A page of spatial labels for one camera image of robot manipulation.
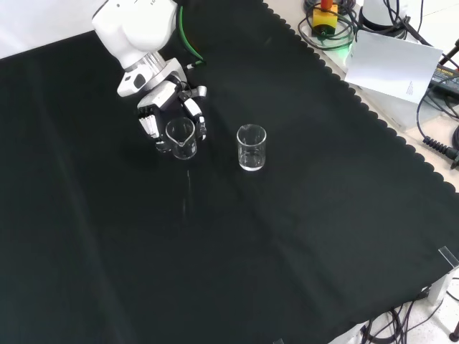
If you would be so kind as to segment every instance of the wire bundle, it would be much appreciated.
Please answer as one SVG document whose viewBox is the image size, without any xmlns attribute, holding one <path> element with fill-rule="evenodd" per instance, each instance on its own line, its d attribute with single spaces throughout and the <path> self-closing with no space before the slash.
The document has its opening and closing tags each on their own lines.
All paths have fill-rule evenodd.
<svg viewBox="0 0 459 344">
<path fill-rule="evenodd" d="M 400 322 L 400 313 L 402 312 L 402 309 L 404 306 L 401 306 L 398 312 L 396 312 L 394 309 L 390 310 L 390 313 L 392 314 L 392 321 L 389 322 L 386 326 L 384 326 L 381 330 L 379 330 L 375 335 L 371 335 L 370 332 L 372 330 L 372 323 L 376 319 L 372 319 L 369 321 L 368 327 L 363 327 L 362 328 L 362 340 L 361 344 L 366 344 L 366 343 L 375 343 L 375 344 L 391 344 L 391 343 L 396 343 L 396 344 L 407 344 L 408 343 L 408 332 L 414 330 L 415 328 L 425 324 L 427 321 L 429 321 L 433 315 L 440 309 L 440 307 L 443 304 L 443 301 L 434 309 L 434 311 L 430 314 L 430 316 L 420 322 L 419 324 L 413 326 L 412 328 L 409 327 L 410 323 L 410 315 L 411 311 L 413 308 L 413 305 L 415 304 L 416 300 L 411 301 L 410 305 L 408 306 L 407 313 L 404 316 L 404 319 L 402 322 Z M 388 337 L 388 338 L 378 338 L 378 334 L 380 334 L 382 331 L 387 329 L 390 325 L 392 325 L 394 329 L 394 335 Z"/>
<path fill-rule="evenodd" d="M 305 9 L 305 12 L 306 12 L 306 17 L 305 17 L 305 19 L 303 19 L 298 24 L 298 31 L 299 31 L 301 37 L 308 44 L 310 44 L 312 47 L 315 47 L 316 49 L 319 49 L 319 50 L 335 50 L 335 49 L 340 49 L 340 48 L 343 48 L 343 47 L 348 47 L 352 43 L 352 41 L 354 40 L 354 37 L 357 35 L 357 32 L 359 30 L 364 30 L 364 31 L 372 32 L 372 33 L 376 33 L 376 34 L 391 34 L 392 32 L 394 32 L 394 30 L 400 30 L 400 28 L 403 27 L 401 23 L 396 22 L 397 17 L 399 17 L 398 16 L 399 15 L 399 9 L 397 10 L 397 12 L 395 12 L 397 14 L 396 17 L 395 18 L 392 17 L 392 18 L 394 18 L 394 21 L 393 21 L 393 25 L 391 27 L 388 27 L 388 28 L 386 28 L 384 30 L 372 30 L 372 29 L 369 29 L 369 28 L 365 27 L 357 19 L 357 13 L 354 10 L 354 7 L 356 5 L 356 0 L 337 0 L 336 2 L 334 2 L 334 4 L 338 6 L 338 12 L 334 12 L 334 11 L 331 11 L 331 10 L 328 10 L 328 9 L 322 9 L 320 7 L 320 4 L 318 4 L 315 0 L 305 0 L 305 2 L 304 2 L 304 9 Z M 323 32 L 317 31 L 312 26 L 312 23 L 311 23 L 311 20 L 310 20 L 314 9 L 320 9 L 323 12 L 334 14 L 335 16 L 338 17 L 338 22 L 345 23 L 346 26 L 340 32 L 335 33 L 335 34 L 325 34 Z M 307 37 L 301 31 L 301 25 L 304 22 L 306 22 L 308 24 L 308 26 L 311 28 L 312 32 L 316 33 L 319 36 L 319 38 L 318 38 L 319 41 L 323 42 L 326 39 L 339 41 L 339 40 L 345 39 L 346 42 L 343 43 L 343 44 L 337 44 L 337 45 L 332 46 L 332 47 L 319 46 L 319 45 L 316 44 L 316 42 L 314 42 L 312 39 Z M 340 37 L 340 35 L 343 34 L 346 31 L 347 31 L 347 34 Z"/>
<path fill-rule="evenodd" d="M 444 82 L 448 82 L 450 80 L 454 80 L 456 78 L 458 78 L 459 76 L 452 76 L 452 77 L 448 77 L 444 80 L 441 80 L 440 83 L 444 83 Z M 422 131 L 422 128 L 421 128 L 421 125 L 420 125 L 420 122 L 419 122 L 419 112 L 420 112 L 420 109 L 421 109 L 421 104 L 422 102 L 425 101 L 425 98 L 429 98 L 429 100 L 431 102 L 433 102 L 436 106 L 436 108 L 440 111 L 443 111 L 444 113 L 446 113 L 448 116 L 450 116 L 452 119 L 455 119 L 455 120 L 459 120 L 459 114 L 454 110 L 453 106 L 450 104 L 450 101 L 449 101 L 449 98 L 448 97 L 445 97 L 445 104 L 446 106 L 448 107 L 448 109 L 451 111 L 448 111 L 446 110 L 443 106 L 441 106 L 440 104 L 438 104 L 437 101 L 435 101 L 435 99 L 433 99 L 432 97 L 430 97 L 430 93 L 431 92 L 434 92 L 435 89 L 437 88 L 437 85 L 434 85 L 433 87 L 431 87 L 429 90 L 427 90 L 427 92 L 424 94 L 424 96 L 422 97 L 419 105 L 417 106 L 417 111 L 416 111 L 416 125 L 417 125 L 417 129 L 419 130 L 420 134 L 422 135 L 422 137 L 424 139 L 427 138 L 427 136 L 424 134 L 424 132 Z M 454 134 L 453 134 L 453 139 L 452 139 L 452 142 L 453 142 L 453 147 L 457 150 L 459 150 L 459 127 L 455 130 Z"/>
</svg>

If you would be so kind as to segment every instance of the white card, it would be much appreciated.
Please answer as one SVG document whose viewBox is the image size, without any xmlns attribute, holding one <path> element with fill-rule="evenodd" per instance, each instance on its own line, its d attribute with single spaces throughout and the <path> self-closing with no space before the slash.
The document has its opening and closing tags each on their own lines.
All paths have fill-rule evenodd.
<svg viewBox="0 0 459 344">
<path fill-rule="evenodd" d="M 442 50 L 359 31 L 346 63 L 346 82 L 419 103 Z"/>
</svg>

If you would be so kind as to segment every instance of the black wire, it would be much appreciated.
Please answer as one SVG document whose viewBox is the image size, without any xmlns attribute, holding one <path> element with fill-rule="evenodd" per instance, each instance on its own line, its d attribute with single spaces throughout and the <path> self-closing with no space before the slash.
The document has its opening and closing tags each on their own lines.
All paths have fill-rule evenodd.
<svg viewBox="0 0 459 344">
<path fill-rule="evenodd" d="M 413 308 L 413 305 L 415 304 L 416 301 L 412 301 L 411 305 L 408 307 L 407 314 L 404 315 L 403 323 L 402 323 L 402 333 L 400 334 L 400 343 L 401 344 L 406 344 L 407 343 L 407 331 L 403 330 L 403 327 L 405 326 L 407 328 L 408 322 L 410 321 L 410 314 L 411 310 Z"/>
<path fill-rule="evenodd" d="M 362 343 L 365 343 L 366 341 L 369 341 L 370 343 L 376 343 L 376 344 L 390 344 L 393 342 L 397 342 L 397 337 L 399 336 L 400 333 L 402 333 L 402 326 L 400 323 L 400 313 L 403 309 L 403 305 L 400 307 L 398 312 L 395 312 L 395 309 L 392 308 L 389 312 L 392 314 L 392 321 L 389 322 L 386 326 L 384 326 L 381 330 L 376 332 L 376 334 L 371 335 L 372 331 L 372 325 L 373 322 L 376 320 L 371 319 L 368 324 L 368 328 L 365 329 L 365 331 L 362 334 Z M 388 328 L 390 325 L 394 326 L 394 335 L 388 337 L 388 338 L 378 338 L 378 334 L 380 334 L 382 331 L 384 331 L 386 328 Z"/>
<path fill-rule="evenodd" d="M 449 109 L 453 113 L 453 115 L 450 115 L 450 116 L 459 119 L 458 113 L 453 109 L 453 106 L 451 105 L 450 100 L 448 98 L 449 98 L 448 96 L 445 97 L 445 104 L 446 104 L 446 106 L 449 107 Z"/>
<path fill-rule="evenodd" d="M 429 315 L 429 317 L 428 317 L 426 320 L 424 320 L 423 322 L 420 322 L 420 323 L 417 324 L 416 326 L 413 326 L 412 328 L 410 328 L 410 329 L 407 331 L 407 333 L 408 333 L 409 331 L 411 331 L 411 330 L 414 330 L 414 329 L 417 328 L 418 326 L 421 326 L 422 324 L 425 324 L 427 321 L 429 321 L 430 318 L 433 317 L 433 315 L 440 309 L 440 307 L 442 306 L 442 304 L 443 304 L 443 301 L 440 302 L 440 304 L 438 305 L 438 307 L 435 308 L 435 310 L 432 312 L 431 315 Z"/>
<path fill-rule="evenodd" d="M 417 28 L 417 33 L 421 31 L 421 26 L 422 26 L 422 18 L 424 17 L 424 0 L 421 0 L 421 20 L 419 23 L 419 27 Z"/>
<path fill-rule="evenodd" d="M 395 25 L 397 23 L 397 18 L 400 18 L 400 2 L 399 2 L 399 0 L 397 0 L 397 10 L 396 11 L 392 10 L 389 0 L 382 0 L 382 1 L 384 2 L 384 5 L 386 5 L 386 7 L 387 7 L 387 11 L 389 11 L 389 16 L 390 16 L 390 20 L 392 22 L 392 25 Z"/>
<path fill-rule="evenodd" d="M 431 43 L 429 43 L 428 41 L 426 41 L 424 39 L 424 37 L 422 37 L 414 27 L 412 27 L 410 24 L 406 23 L 402 18 L 400 18 L 400 16 L 396 13 L 396 11 L 394 11 L 391 7 L 390 7 L 390 3 L 389 2 L 386 2 L 386 0 L 383 0 L 384 1 L 384 4 L 386 5 L 386 7 L 388 8 L 389 12 L 391 13 L 395 13 L 396 16 L 395 16 L 395 19 L 399 19 L 400 20 L 400 23 L 405 27 L 405 29 L 415 38 L 417 39 L 419 42 L 421 42 L 423 45 L 428 45 L 429 47 L 432 47 Z M 442 56 L 444 58 L 446 58 L 449 62 L 451 62 L 453 65 L 455 65 L 456 68 L 459 69 L 459 64 L 457 64 L 456 62 L 454 62 L 449 56 L 447 56 L 446 54 L 442 53 Z"/>
<path fill-rule="evenodd" d="M 431 101 L 434 101 L 432 99 L 432 97 L 430 97 L 430 95 L 427 96 L 427 98 L 429 98 Z M 438 111 L 442 111 L 442 109 L 440 109 L 438 106 L 436 106 L 435 104 L 431 104 L 430 102 L 426 101 L 426 99 L 424 99 L 424 102 L 428 105 L 430 105 L 432 108 L 438 110 Z"/>
<path fill-rule="evenodd" d="M 452 299 L 454 299 L 454 300 L 456 300 L 456 301 L 458 301 L 458 302 L 459 302 L 459 299 L 458 299 L 458 298 L 456 298 L 456 297 L 454 297 L 454 296 L 452 296 L 452 295 L 450 294 L 450 292 L 446 292 L 446 293 L 447 293 L 447 294 L 448 294 L 448 295 L 449 295 L 449 296 L 450 296 Z"/>
<path fill-rule="evenodd" d="M 371 32 L 373 34 L 388 34 L 390 32 L 393 32 L 395 29 L 399 29 L 398 25 L 392 25 L 388 29 L 380 30 L 380 31 L 374 31 L 371 29 L 366 28 L 360 21 L 357 20 L 357 13 L 354 10 L 349 10 L 348 11 L 349 18 L 351 19 L 352 23 L 356 25 L 357 29 Z"/>
<path fill-rule="evenodd" d="M 355 0 L 347 0 L 347 2 L 349 3 L 349 6 L 352 6 L 354 7 L 355 6 Z M 334 14 L 335 16 L 338 17 L 338 21 L 339 22 L 343 22 L 345 24 L 347 24 L 347 26 L 341 30 L 340 32 L 338 33 L 335 33 L 335 34 L 323 34 L 322 32 L 319 32 L 318 30 L 316 30 L 316 28 L 314 28 L 312 26 L 312 23 L 309 21 L 309 18 L 311 17 L 311 14 L 313 13 L 313 10 L 314 8 L 316 9 L 320 9 L 321 11 L 323 12 L 327 12 L 327 13 L 332 13 Z M 305 1 L 305 11 L 306 11 L 306 18 L 303 19 L 302 21 L 300 21 L 300 23 L 298 24 L 298 32 L 300 33 L 301 35 L 301 38 L 303 38 L 309 45 L 311 45 L 312 47 L 316 48 L 316 49 L 319 49 L 319 50 L 324 50 L 324 51 L 328 51 L 328 50 L 335 50 L 335 49 L 340 49 L 340 48 L 343 48 L 343 47 L 348 47 L 349 45 L 351 45 L 352 41 L 354 40 L 354 36 L 353 36 L 353 33 L 354 33 L 354 25 L 352 24 L 351 21 L 349 21 L 343 14 L 347 13 L 347 7 L 343 8 L 343 6 L 341 6 L 341 13 L 340 13 L 340 6 L 338 7 L 339 10 L 338 12 L 334 12 L 334 11 L 330 11 L 328 9 L 322 9 L 320 7 L 320 5 L 317 5 L 315 4 L 314 2 L 311 2 L 311 0 L 306 0 Z M 315 32 L 317 35 L 319 35 L 319 39 L 320 40 L 325 40 L 325 39 L 330 39 L 330 40 L 341 40 L 341 39 L 346 39 L 346 38 L 349 38 L 348 41 L 344 44 L 338 44 L 336 46 L 333 46 L 333 47 L 321 47 L 319 45 L 317 45 L 312 39 L 310 39 L 309 37 L 307 37 L 302 31 L 301 31 L 301 24 L 304 23 L 304 22 L 307 22 L 308 23 L 308 26 L 311 28 L 311 31 L 312 32 Z M 343 34 L 345 31 L 349 31 L 348 34 L 346 34 L 345 36 L 342 36 L 342 37 L 339 37 L 340 34 Z"/>
<path fill-rule="evenodd" d="M 449 296 L 450 296 L 452 299 L 454 299 L 454 300 L 456 300 L 456 301 L 458 301 L 458 302 L 459 302 L 459 299 L 458 299 L 458 298 L 456 298 L 456 297 L 454 297 L 454 296 L 452 296 L 452 295 L 450 294 L 450 292 L 446 292 L 446 293 L 447 293 L 447 294 L 448 294 L 448 295 L 449 295 Z"/>
<path fill-rule="evenodd" d="M 459 151 L 459 127 L 453 133 L 453 147 Z"/>
<path fill-rule="evenodd" d="M 442 84 L 444 82 L 448 82 L 450 80 L 453 80 L 453 79 L 456 79 L 458 78 L 459 76 L 452 76 L 452 77 L 447 77 L 446 79 L 443 79 L 441 80 L 439 83 L 433 85 L 429 90 L 427 90 L 427 92 L 422 96 L 422 99 L 421 101 L 419 102 L 419 105 L 417 106 L 417 110 L 416 110 L 416 125 L 417 125 L 417 129 L 419 130 L 419 132 L 421 133 L 422 137 L 423 138 L 426 138 L 426 135 L 424 134 L 424 132 L 422 131 L 421 129 L 421 125 L 419 124 L 419 111 L 420 111 L 420 108 L 421 108 L 421 104 L 422 102 L 424 101 L 424 99 L 433 91 L 437 88 L 437 86 L 439 84 Z"/>
</svg>

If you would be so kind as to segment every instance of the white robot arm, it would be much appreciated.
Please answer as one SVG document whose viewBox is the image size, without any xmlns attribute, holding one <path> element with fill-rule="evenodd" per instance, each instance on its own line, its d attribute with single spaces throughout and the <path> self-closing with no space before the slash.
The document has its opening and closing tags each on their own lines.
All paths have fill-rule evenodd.
<svg viewBox="0 0 459 344">
<path fill-rule="evenodd" d="M 206 137 L 204 117 L 192 98 L 205 97 L 207 89 L 184 90 L 186 75 L 179 61 L 164 61 L 158 53 L 175 30 L 176 9 L 172 0 L 107 0 L 93 16 L 100 41 L 125 70 L 118 94 L 150 91 L 137 108 L 143 128 L 160 151 L 169 147 L 156 119 L 175 99 L 194 121 L 197 135 Z"/>
</svg>

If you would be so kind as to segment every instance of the glass cup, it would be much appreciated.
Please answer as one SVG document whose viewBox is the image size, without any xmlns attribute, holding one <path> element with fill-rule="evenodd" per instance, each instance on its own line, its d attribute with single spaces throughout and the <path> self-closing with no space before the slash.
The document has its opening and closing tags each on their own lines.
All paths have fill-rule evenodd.
<svg viewBox="0 0 459 344">
<path fill-rule="evenodd" d="M 239 164 L 246 171 L 258 171 L 266 160 L 266 130 L 256 124 L 243 125 L 237 131 Z"/>
<path fill-rule="evenodd" d="M 176 118 L 167 123 L 166 135 L 171 140 L 172 154 L 180 160 L 188 160 L 197 152 L 195 127 L 186 117 Z"/>
</svg>

